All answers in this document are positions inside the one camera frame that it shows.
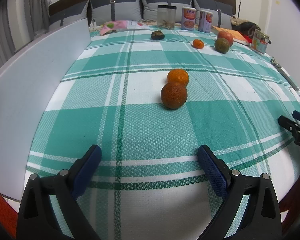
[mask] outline white panel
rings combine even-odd
[[[281,223],[285,220],[285,218],[286,218],[286,216],[287,216],[287,214],[288,214],[288,211],[289,211],[289,210],[280,213],[280,216],[281,216]]]
[[[8,199],[8,204],[15,210],[15,212],[19,213],[20,202],[13,201]]]
[[[47,33],[0,68],[0,193],[21,200],[32,140],[60,80],[91,42],[87,19]]]

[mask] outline teal plaid tablecloth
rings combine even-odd
[[[269,173],[279,200],[300,174],[300,148],[277,123],[300,111],[300,98],[267,56],[236,42],[220,54],[212,33],[177,28],[152,41],[151,32],[91,34],[42,116],[27,163],[26,180],[49,176],[101,146],[102,162],[78,198],[101,239],[197,239],[221,203],[197,163],[202,144],[231,169]],[[191,46],[196,38],[202,50]],[[160,91],[173,68],[190,81],[187,102],[171,111]]]

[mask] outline food can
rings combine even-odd
[[[211,12],[200,10],[199,25],[198,25],[199,32],[204,32],[204,33],[210,32],[212,16],[213,14]]]
[[[195,9],[190,7],[182,7],[181,29],[187,31],[194,30]]]
[[[269,42],[269,36],[265,35],[258,29],[255,29],[252,43],[251,43],[251,49],[260,52],[262,54],[265,54],[268,42]]]

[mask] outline book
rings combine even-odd
[[[238,42],[238,43],[241,43],[243,45],[246,45],[246,46],[250,46],[250,42],[248,42],[245,37],[243,37],[241,35],[241,33],[239,33],[238,31],[234,31],[234,30],[229,30],[229,29],[224,29],[224,28],[218,28],[218,27],[215,27],[215,26],[211,26],[211,31],[215,34],[215,35],[218,35],[219,32],[221,31],[226,31],[226,32],[229,32],[232,34],[233,36],[233,41],[235,42]]]

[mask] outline brown bag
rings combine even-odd
[[[260,30],[258,25],[248,20],[231,18],[231,25],[233,30],[242,32],[244,35],[249,36],[250,39],[253,38],[255,29]]]

